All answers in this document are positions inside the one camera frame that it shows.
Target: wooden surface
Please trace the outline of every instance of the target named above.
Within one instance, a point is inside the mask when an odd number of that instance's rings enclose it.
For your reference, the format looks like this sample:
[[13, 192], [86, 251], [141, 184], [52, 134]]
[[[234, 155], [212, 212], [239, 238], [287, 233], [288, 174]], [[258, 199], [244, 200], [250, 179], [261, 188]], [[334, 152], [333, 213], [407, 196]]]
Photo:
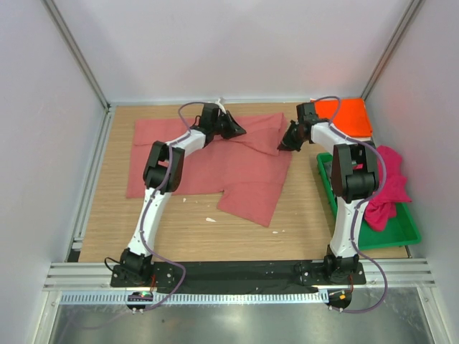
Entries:
[[[142, 199], [127, 199], [134, 123], [139, 118], [176, 118], [176, 105], [118, 107], [100, 172], [80, 262], [119, 259], [135, 230]], [[295, 104], [230, 104], [235, 116], [284, 112], [296, 117]], [[184, 114], [200, 114], [190, 106]], [[293, 154], [269, 228], [216, 208], [221, 194], [172, 196], [156, 236], [155, 250], [176, 261], [323, 259], [334, 219], [317, 169], [319, 145]], [[217, 222], [206, 221], [210, 217]], [[371, 250], [375, 258], [407, 257], [404, 247]]]

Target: magenta cloth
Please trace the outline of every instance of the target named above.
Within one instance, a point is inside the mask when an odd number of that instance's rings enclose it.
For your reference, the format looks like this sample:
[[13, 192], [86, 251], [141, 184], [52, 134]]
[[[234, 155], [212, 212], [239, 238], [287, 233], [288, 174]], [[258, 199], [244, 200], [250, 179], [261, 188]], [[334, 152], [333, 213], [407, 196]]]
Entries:
[[[381, 193], [373, 198], [365, 209], [365, 220], [374, 231], [384, 231], [387, 221], [397, 215], [396, 203], [411, 202], [404, 185], [407, 179], [400, 172], [402, 157], [395, 150], [385, 145], [377, 148], [386, 164], [387, 179]], [[378, 161], [379, 177], [382, 167]]]
[[[193, 119], [187, 119], [191, 125]], [[282, 192], [291, 152], [277, 147], [287, 128], [282, 113], [236, 118], [247, 134], [231, 140], [216, 136], [184, 162], [175, 195], [223, 192], [217, 208], [269, 226]], [[126, 197], [144, 197], [142, 174], [154, 141], [173, 140], [185, 132], [180, 119], [137, 120], [131, 149]]]

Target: white cable tray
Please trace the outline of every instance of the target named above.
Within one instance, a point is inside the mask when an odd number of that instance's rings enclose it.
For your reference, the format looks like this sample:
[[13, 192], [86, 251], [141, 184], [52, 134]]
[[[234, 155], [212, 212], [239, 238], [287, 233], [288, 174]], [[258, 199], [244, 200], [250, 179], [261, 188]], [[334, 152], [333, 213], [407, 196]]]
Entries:
[[[139, 301], [128, 301], [133, 291], [107, 292], [62, 292], [60, 305], [129, 305]], [[153, 294], [153, 301], [142, 302], [145, 305], [157, 303], [165, 298], [165, 294]], [[165, 305], [259, 305], [282, 303], [323, 303], [328, 302], [327, 290], [319, 290], [313, 294], [284, 294], [284, 295], [201, 295], [175, 294]]]

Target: black mounting plate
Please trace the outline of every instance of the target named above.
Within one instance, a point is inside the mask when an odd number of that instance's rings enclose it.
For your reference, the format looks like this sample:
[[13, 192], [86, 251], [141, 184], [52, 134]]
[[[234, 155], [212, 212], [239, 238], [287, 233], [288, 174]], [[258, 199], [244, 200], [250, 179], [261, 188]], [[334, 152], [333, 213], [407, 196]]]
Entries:
[[[317, 292], [317, 286], [349, 285], [349, 275], [334, 276], [330, 280], [323, 262], [312, 260], [261, 262], [183, 262], [186, 268], [182, 294], [299, 294]], [[181, 269], [155, 262], [154, 272], [158, 292], [169, 293], [181, 278]], [[354, 285], [366, 284], [361, 263], [352, 274]]]

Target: green tray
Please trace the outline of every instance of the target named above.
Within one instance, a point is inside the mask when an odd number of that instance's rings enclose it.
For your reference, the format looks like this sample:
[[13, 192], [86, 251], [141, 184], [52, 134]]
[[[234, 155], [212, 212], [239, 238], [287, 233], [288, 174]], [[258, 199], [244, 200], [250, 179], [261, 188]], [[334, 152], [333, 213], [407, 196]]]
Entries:
[[[328, 153], [320, 153], [317, 155], [318, 170], [323, 185], [325, 186], [331, 211], [336, 218], [338, 206], [336, 205], [335, 196], [331, 190], [325, 168], [323, 167], [324, 163], [328, 163], [332, 161], [332, 159], [333, 156]], [[413, 245], [421, 241], [421, 235], [408, 211], [407, 205], [404, 203], [397, 203], [396, 208], [397, 216], [387, 222], [384, 231], [374, 231], [365, 220], [362, 221], [359, 236], [360, 249], [380, 249], [382, 247]]]

